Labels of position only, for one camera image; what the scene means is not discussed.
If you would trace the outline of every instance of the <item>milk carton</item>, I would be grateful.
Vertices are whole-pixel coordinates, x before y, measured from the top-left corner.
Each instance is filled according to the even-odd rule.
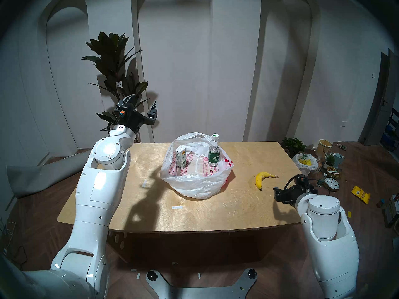
[[[185,146],[181,145],[176,149],[176,166],[180,169],[186,166]]]

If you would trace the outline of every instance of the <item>plastic bag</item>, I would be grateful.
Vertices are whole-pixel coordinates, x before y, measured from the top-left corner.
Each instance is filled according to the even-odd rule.
[[[310,160],[311,165],[302,164],[299,161],[300,159],[304,159],[305,161]],[[299,170],[302,172],[302,174],[304,174],[306,176],[310,173],[311,170],[315,170],[319,166],[319,163],[317,162],[317,158],[311,156],[310,154],[299,153],[292,158],[292,161],[299,168]]]
[[[188,133],[180,136],[169,146],[162,168],[161,179],[184,196],[206,199],[215,195],[225,184],[234,164],[220,148],[217,167],[208,165],[208,150],[212,137],[201,133]],[[187,165],[176,167],[175,150],[185,146]]]

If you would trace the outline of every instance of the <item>yellow banana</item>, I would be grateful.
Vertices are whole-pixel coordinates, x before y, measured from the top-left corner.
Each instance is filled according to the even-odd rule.
[[[265,172],[265,171],[262,171],[262,172],[257,174],[257,176],[255,178],[255,185],[260,191],[262,190],[262,180],[264,178],[269,178],[269,177],[278,179],[277,176],[271,175],[271,174],[269,174],[268,172]]]

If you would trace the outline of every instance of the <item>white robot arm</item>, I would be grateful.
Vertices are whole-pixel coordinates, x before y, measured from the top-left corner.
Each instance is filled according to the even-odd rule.
[[[295,207],[301,216],[314,275],[325,298],[351,298],[356,293],[359,248],[340,201],[312,192],[306,176],[297,175],[295,185],[274,188],[274,198]]]
[[[94,145],[76,187],[76,217],[71,237],[51,264],[52,270],[68,270],[84,279],[93,298],[104,298],[107,294],[108,227],[122,198],[131,161],[127,148],[135,137],[131,129],[116,125],[109,137]],[[98,163],[104,169],[98,169]]]

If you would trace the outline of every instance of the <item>potted plant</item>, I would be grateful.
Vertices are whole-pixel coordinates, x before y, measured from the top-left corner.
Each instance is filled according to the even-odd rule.
[[[282,148],[287,152],[290,158],[297,155],[300,151],[304,151],[306,146],[298,138],[287,138],[284,137],[282,141]]]
[[[327,169],[329,167],[333,167],[335,163],[335,156],[334,155],[326,155],[326,162],[324,163],[323,168]]]
[[[126,54],[124,54],[125,46],[128,40],[129,37],[125,37],[125,34],[119,36],[118,34],[109,33],[107,36],[104,32],[100,32],[98,40],[91,39],[90,43],[86,42],[90,49],[100,55],[100,57],[89,55],[83,57],[82,60],[94,62],[93,65],[95,65],[97,70],[107,78],[104,81],[105,87],[95,83],[90,83],[91,85],[95,85],[109,91],[117,98],[118,101],[129,95],[133,95],[129,102],[136,105],[137,108],[140,104],[145,102],[144,100],[139,103],[141,99],[141,93],[143,93],[147,88],[148,83],[140,81],[135,83],[135,77],[133,73],[130,73],[128,76],[129,79],[127,79],[125,73],[123,72],[122,68],[124,67],[125,63],[136,53],[141,51],[136,51],[134,54],[127,57],[129,52],[133,49],[130,49]],[[108,125],[105,128],[108,131],[111,125],[113,125],[118,119],[118,114],[114,112],[110,113],[108,111],[103,111],[101,114],[96,113],[96,115],[108,122]]]

